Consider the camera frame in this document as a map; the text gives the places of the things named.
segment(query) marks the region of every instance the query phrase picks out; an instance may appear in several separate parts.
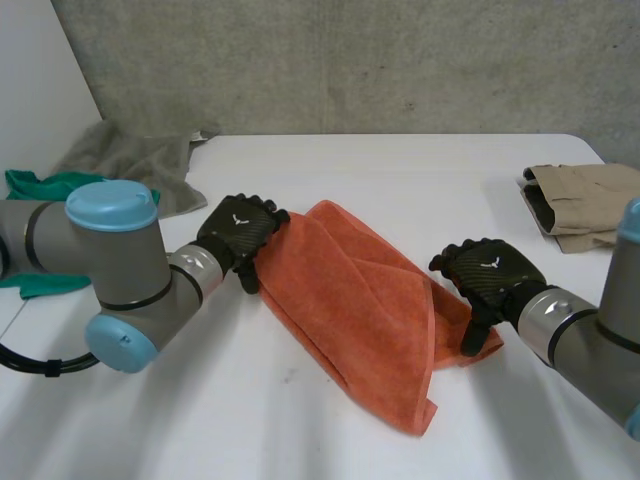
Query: white table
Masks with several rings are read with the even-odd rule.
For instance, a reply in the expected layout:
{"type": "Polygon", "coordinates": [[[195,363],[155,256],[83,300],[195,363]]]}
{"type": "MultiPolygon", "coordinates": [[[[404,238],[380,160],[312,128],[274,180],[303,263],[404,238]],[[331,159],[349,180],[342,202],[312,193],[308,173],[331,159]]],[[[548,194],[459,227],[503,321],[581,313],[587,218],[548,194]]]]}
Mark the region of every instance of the white table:
{"type": "MultiPolygon", "coordinates": [[[[561,254],[516,182],[535,164],[598,162],[564,135],[223,137],[195,152],[188,176],[210,206],[162,231],[168,249],[188,242],[228,193],[298,212],[328,198],[423,268],[451,242],[504,238],[550,281],[597,303],[610,253],[561,254]]],[[[80,354],[97,310],[90,289],[35,299],[2,341],[40,358],[80,354]]],[[[637,479],[640,445],[510,326],[500,332],[499,354],[435,373],[429,398],[440,408],[417,439],[347,398],[230,275],[140,374],[1,370],[0,478],[637,479]]]]}

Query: gray robot arm segment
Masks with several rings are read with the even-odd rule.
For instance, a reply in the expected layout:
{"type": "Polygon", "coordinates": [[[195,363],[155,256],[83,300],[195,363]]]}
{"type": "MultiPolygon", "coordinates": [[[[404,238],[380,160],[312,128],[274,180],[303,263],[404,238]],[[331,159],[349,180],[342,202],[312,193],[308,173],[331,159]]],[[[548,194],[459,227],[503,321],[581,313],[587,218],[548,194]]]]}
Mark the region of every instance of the gray robot arm segment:
{"type": "Polygon", "coordinates": [[[230,262],[223,248],[206,241],[167,258],[155,205],[143,185],[114,181],[90,187],[89,201],[97,206],[89,206],[100,212],[93,223],[91,215],[82,217],[86,208],[70,212],[69,201],[0,201],[2,275],[87,275],[101,306],[87,325],[89,348],[108,366],[133,373],[197,312],[230,262]]]}
{"type": "Polygon", "coordinates": [[[600,309],[562,289],[522,310],[517,330],[549,366],[640,441],[640,199],[618,228],[600,309]]]}

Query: gray towel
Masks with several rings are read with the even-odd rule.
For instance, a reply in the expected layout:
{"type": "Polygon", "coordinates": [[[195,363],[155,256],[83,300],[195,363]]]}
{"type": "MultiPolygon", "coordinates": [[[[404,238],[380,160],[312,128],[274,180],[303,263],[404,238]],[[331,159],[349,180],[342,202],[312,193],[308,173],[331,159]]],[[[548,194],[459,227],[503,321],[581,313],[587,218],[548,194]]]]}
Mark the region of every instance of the gray towel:
{"type": "Polygon", "coordinates": [[[135,137],[110,120],[88,128],[54,168],[59,172],[84,172],[123,178],[160,192],[161,218],[191,212],[207,200],[185,182],[193,147],[217,134],[199,131],[175,137],[135,137]]]}

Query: black stripe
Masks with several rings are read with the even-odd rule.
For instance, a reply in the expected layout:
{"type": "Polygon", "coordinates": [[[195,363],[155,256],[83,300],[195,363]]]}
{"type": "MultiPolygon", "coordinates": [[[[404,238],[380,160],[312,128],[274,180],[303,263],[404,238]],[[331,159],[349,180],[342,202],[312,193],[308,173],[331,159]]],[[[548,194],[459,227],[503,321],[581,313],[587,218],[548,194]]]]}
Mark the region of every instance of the black stripe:
{"type": "Polygon", "coordinates": [[[195,278],[193,278],[193,275],[191,275],[185,269],[177,265],[174,265],[173,263],[169,265],[169,268],[174,272],[178,272],[184,278],[189,280],[189,283],[193,286],[193,289],[196,291],[196,294],[198,295],[198,303],[200,306],[202,306],[202,302],[204,302],[204,295],[202,294],[202,289],[200,288],[200,284],[196,281],[195,278]]]}
{"type": "Polygon", "coordinates": [[[595,308],[590,308],[588,310],[581,310],[580,312],[576,312],[567,318],[564,322],[560,324],[560,326],[553,332],[551,336],[551,340],[549,340],[549,348],[547,349],[547,358],[549,359],[549,364],[555,368],[555,354],[556,354],[556,346],[558,345],[558,341],[564,332],[573,325],[578,320],[588,317],[592,314],[597,314],[598,310],[595,308]]]}
{"type": "Polygon", "coordinates": [[[150,296],[149,298],[145,298],[144,300],[137,300],[135,302],[122,303],[122,304],[107,303],[107,302],[103,302],[100,299],[98,299],[98,302],[103,308],[106,308],[108,310],[114,310],[116,312],[125,312],[128,310],[135,310],[137,308],[142,308],[142,307],[151,305],[152,303],[157,302],[162,297],[164,297],[167,293],[169,293],[169,290],[171,290],[171,280],[169,280],[169,283],[167,283],[167,285],[158,293],[150,296]]]}
{"type": "Polygon", "coordinates": [[[4,278],[7,276],[7,272],[11,266],[11,257],[9,256],[7,244],[4,243],[2,237],[0,237],[0,257],[2,259],[2,272],[0,272],[0,278],[4,278]]]}
{"type": "Polygon", "coordinates": [[[640,354],[640,343],[636,343],[633,340],[629,340],[628,338],[621,337],[615,332],[612,332],[607,327],[602,325],[598,320],[596,322],[596,329],[600,332],[604,338],[609,340],[612,343],[615,343],[619,347],[624,348],[625,350],[629,350],[630,352],[640,354]]]}
{"type": "Polygon", "coordinates": [[[51,205],[53,202],[42,203],[36,208],[29,217],[29,221],[27,222],[27,230],[24,233],[24,249],[27,252],[27,258],[31,265],[36,270],[42,273],[48,273],[47,269],[42,266],[40,260],[38,260],[38,256],[36,255],[36,249],[33,246],[33,234],[36,230],[36,222],[38,221],[38,217],[44,212],[45,208],[51,205]]]}

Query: light blue joint cap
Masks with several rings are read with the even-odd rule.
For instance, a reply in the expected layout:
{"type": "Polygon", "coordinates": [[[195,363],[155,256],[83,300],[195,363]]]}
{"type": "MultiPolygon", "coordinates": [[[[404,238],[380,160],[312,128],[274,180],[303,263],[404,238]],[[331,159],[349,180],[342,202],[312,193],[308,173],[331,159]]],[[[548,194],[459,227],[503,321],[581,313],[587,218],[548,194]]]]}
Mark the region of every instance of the light blue joint cap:
{"type": "Polygon", "coordinates": [[[630,242],[640,243],[640,198],[631,200],[624,209],[618,235],[630,242]]]}
{"type": "Polygon", "coordinates": [[[84,185],[71,192],[65,211],[76,225],[98,232],[131,232],[158,218],[149,189],[130,180],[84,185]]]}
{"type": "Polygon", "coordinates": [[[111,315],[98,314],[84,331],[91,353],[106,366],[137,373],[158,355],[153,342],[140,330],[111,315]]]}
{"type": "Polygon", "coordinates": [[[640,442],[640,405],[638,405],[625,425],[625,430],[631,438],[640,442]]]}

